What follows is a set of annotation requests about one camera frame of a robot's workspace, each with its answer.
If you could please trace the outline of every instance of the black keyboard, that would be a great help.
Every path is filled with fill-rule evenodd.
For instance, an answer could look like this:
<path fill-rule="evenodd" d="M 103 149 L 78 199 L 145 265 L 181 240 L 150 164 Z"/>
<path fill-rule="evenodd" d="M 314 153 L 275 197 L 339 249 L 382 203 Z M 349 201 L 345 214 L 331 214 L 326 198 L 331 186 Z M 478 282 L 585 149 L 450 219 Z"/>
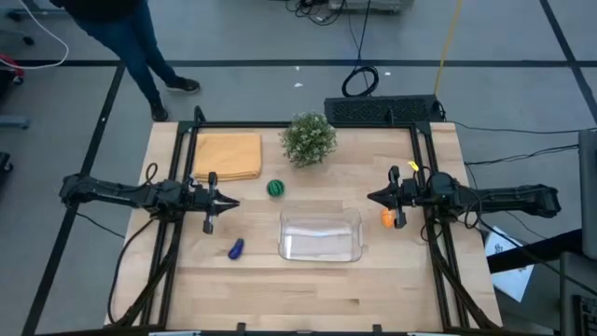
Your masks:
<path fill-rule="evenodd" d="M 572 297 L 575 308 L 576 335 L 597 336 L 597 300 L 580 295 Z"/>

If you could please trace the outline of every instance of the white cable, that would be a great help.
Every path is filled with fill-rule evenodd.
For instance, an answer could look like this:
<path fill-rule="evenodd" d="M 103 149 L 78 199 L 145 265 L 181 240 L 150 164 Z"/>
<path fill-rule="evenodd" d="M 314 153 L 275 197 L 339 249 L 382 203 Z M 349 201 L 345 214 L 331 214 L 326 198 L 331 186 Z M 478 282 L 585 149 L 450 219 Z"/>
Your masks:
<path fill-rule="evenodd" d="M 49 67 L 59 66 L 62 63 L 64 63 L 64 61 L 66 61 L 66 58 L 68 57 L 68 53 L 70 52 L 70 49 L 68 48 L 68 45 L 66 43 L 64 43 L 64 41 L 62 41 L 58 36 L 54 35 L 51 31 L 49 31 L 48 28 L 44 27 L 41 23 L 39 23 L 39 21 L 35 18 L 34 14 L 31 12 L 31 10 L 29 10 L 29 8 L 27 7 L 27 5 L 25 5 L 22 2 L 22 0 L 19 0 L 19 2 L 21 3 L 21 6 L 23 8 L 25 8 L 25 11 L 27 11 L 27 13 L 29 14 L 29 16 L 31 16 L 31 19 L 33 19 L 35 21 L 35 23 L 37 23 L 37 25 L 41 29 L 43 29 L 50 36 L 54 37 L 58 42 L 60 42 L 64 46 L 64 49 L 65 49 L 64 57 L 62 57 L 62 59 L 59 62 L 57 62 L 57 63 L 46 64 L 46 65 L 39 65 L 39 66 L 18 66 L 18 65 L 7 63 L 7 62 L 5 62 L 2 59 L 0 59 L 0 63 L 3 63 L 4 65 L 7 65 L 7 66 L 9 66 L 9 67 L 11 67 L 13 69 L 21 69 L 21 70 L 45 69 L 45 68 L 49 68 Z"/>

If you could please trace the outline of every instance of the yellow cable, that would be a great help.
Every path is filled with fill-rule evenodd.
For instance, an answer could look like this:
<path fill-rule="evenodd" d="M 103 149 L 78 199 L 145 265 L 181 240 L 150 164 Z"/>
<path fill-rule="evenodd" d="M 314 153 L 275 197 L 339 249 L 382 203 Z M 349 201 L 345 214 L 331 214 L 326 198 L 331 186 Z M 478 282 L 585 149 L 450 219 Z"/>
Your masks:
<path fill-rule="evenodd" d="M 450 49 L 450 44 L 452 39 L 454 38 L 454 30 L 456 29 L 456 22 L 458 22 L 458 17 L 460 16 L 460 11 L 463 8 L 463 0 L 458 0 L 456 3 L 456 11 L 454 12 L 454 16 L 451 18 L 450 30 L 448 32 L 448 38 L 446 39 L 446 43 L 444 44 L 444 50 L 441 51 L 441 61 L 439 61 L 439 69 L 437 70 L 437 77 L 436 77 L 436 87 L 433 90 L 433 93 L 437 97 L 437 93 L 439 92 L 439 81 L 441 80 L 441 74 L 444 72 L 444 61 L 446 60 L 446 56 L 448 56 L 448 50 Z"/>

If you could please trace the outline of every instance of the potted plant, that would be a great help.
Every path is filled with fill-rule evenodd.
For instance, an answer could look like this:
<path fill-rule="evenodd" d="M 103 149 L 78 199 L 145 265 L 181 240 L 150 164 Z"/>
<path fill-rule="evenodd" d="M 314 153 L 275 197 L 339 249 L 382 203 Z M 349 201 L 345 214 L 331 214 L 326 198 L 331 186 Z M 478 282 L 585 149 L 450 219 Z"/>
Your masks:
<path fill-rule="evenodd" d="M 321 163 L 338 145 L 336 129 L 315 112 L 295 116 L 281 137 L 285 156 L 299 168 Z"/>

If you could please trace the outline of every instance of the transparent box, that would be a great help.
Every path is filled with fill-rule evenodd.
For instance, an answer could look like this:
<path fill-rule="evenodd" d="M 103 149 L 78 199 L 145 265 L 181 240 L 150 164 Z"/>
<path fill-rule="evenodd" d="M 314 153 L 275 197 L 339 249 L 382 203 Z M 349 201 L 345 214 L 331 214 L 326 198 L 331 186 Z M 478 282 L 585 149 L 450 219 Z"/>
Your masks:
<path fill-rule="evenodd" d="M 280 256 L 302 261 L 359 260 L 363 254 L 359 212 L 320 210 L 286 208 L 280 213 Z"/>

